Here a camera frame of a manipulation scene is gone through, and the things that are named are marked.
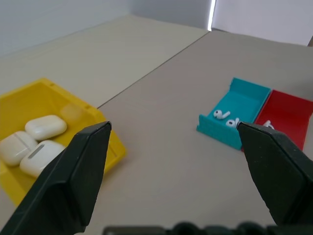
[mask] white earbud case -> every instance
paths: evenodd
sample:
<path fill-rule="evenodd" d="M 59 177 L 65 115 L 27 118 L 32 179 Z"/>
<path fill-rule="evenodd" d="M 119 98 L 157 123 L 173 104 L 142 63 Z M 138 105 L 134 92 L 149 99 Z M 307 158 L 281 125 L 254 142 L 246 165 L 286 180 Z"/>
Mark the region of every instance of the white earbud case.
<path fill-rule="evenodd" d="M 66 122 L 56 115 L 36 118 L 25 125 L 26 132 L 38 141 L 43 141 L 62 134 L 66 129 Z"/>
<path fill-rule="evenodd" d="M 42 141 L 22 159 L 20 168 L 23 172 L 38 177 L 43 169 L 64 149 L 65 147 L 57 142 Z"/>
<path fill-rule="evenodd" d="M 8 166 L 16 166 L 37 146 L 25 131 L 18 131 L 0 142 L 0 157 Z"/>

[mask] white earbud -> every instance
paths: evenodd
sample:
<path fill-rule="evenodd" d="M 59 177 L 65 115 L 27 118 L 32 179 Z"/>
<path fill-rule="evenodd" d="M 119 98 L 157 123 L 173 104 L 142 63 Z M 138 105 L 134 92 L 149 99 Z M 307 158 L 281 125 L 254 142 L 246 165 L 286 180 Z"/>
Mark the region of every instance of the white earbud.
<path fill-rule="evenodd" d="M 239 123 L 239 118 L 236 118 L 235 120 L 230 119 L 226 122 L 226 126 L 236 128 L 238 123 Z"/>
<path fill-rule="evenodd" d="M 226 113 L 223 114 L 221 110 L 215 110 L 213 113 L 213 116 L 219 120 L 225 119 L 229 115 L 230 115 L 230 111 L 227 111 Z"/>
<path fill-rule="evenodd" d="M 275 130 L 273 125 L 271 125 L 270 120 L 267 120 L 263 125 L 266 126 L 266 127 L 272 128 L 273 130 Z"/>

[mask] blue box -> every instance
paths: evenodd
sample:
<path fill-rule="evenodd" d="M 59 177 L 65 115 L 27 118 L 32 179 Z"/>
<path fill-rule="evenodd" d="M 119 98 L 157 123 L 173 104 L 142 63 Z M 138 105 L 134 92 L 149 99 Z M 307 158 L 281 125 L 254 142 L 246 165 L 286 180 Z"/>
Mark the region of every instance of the blue box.
<path fill-rule="evenodd" d="M 226 122 L 229 119 L 239 118 L 240 121 L 253 123 L 270 91 L 270 88 L 234 77 L 229 91 L 215 108 L 207 116 L 199 115 L 197 131 L 241 149 L 242 144 L 237 129 L 226 126 Z M 215 110 L 221 110 L 223 114 L 230 111 L 230 115 L 219 120 L 213 116 Z"/>

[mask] table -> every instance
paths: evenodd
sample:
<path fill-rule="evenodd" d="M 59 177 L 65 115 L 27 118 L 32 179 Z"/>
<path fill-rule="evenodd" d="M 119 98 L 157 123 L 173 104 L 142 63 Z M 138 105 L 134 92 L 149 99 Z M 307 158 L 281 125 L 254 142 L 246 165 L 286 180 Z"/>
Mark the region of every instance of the table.
<path fill-rule="evenodd" d="M 100 188 L 85 235 L 107 225 L 273 224 L 242 152 L 196 131 L 232 77 L 313 99 L 313 50 L 206 34 L 100 107 L 128 149 Z M 313 125 L 304 152 L 313 156 Z"/>
<path fill-rule="evenodd" d="M 0 58 L 0 94 L 41 77 L 99 107 L 207 31 L 128 15 Z"/>

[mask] yellow bin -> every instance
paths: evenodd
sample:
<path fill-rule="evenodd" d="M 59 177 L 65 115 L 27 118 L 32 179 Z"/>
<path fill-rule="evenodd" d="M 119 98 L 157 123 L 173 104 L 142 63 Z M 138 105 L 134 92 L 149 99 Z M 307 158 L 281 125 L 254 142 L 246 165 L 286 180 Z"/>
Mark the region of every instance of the yellow bin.
<path fill-rule="evenodd" d="M 67 130 L 52 138 L 64 146 L 84 127 L 105 121 L 99 110 L 42 78 L 0 96 L 0 140 L 24 130 L 29 120 L 50 114 L 61 117 L 67 123 Z M 111 131 L 104 171 L 110 170 L 125 153 L 125 147 L 115 132 Z M 0 162 L 0 182 L 15 205 L 18 205 L 35 178 L 23 173 L 19 167 L 8 167 Z"/>

